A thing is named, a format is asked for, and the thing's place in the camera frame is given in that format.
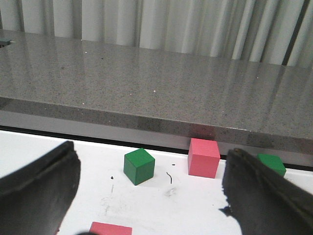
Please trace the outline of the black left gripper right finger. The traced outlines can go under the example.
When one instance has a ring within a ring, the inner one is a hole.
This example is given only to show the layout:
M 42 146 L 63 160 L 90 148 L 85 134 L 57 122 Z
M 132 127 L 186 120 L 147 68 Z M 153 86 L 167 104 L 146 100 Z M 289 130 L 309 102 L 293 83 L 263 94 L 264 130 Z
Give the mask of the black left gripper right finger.
M 222 180 L 244 235 L 311 235 L 313 196 L 242 149 L 230 149 Z

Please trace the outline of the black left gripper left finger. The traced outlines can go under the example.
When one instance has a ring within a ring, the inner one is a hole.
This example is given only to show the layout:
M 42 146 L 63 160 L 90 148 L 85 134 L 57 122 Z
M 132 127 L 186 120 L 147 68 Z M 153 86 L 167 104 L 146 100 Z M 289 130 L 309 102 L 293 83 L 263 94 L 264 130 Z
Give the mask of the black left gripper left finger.
M 55 235 L 76 195 L 81 163 L 66 141 L 1 178 L 0 233 Z

